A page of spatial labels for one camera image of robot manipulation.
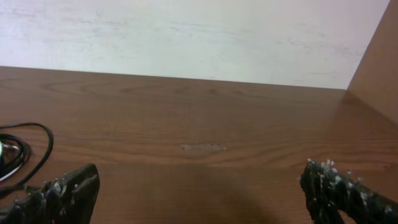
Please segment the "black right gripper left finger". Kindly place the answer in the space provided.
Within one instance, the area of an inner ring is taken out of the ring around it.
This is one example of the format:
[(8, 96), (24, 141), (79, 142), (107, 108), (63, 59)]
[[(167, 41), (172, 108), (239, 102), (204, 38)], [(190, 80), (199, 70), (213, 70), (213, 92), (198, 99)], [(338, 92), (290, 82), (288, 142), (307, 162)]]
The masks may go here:
[(41, 188), (25, 186), (25, 198), (1, 209), (1, 223), (89, 223), (99, 190), (98, 170), (87, 164)]

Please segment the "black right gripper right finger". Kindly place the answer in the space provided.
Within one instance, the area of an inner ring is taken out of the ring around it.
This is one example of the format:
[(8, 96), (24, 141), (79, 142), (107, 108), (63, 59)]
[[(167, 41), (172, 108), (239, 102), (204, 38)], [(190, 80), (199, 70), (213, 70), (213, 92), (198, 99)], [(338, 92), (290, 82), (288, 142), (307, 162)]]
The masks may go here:
[(344, 224), (344, 212), (355, 223), (397, 224), (397, 202), (341, 175), (330, 160), (308, 159), (299, 182), (312, 223)]

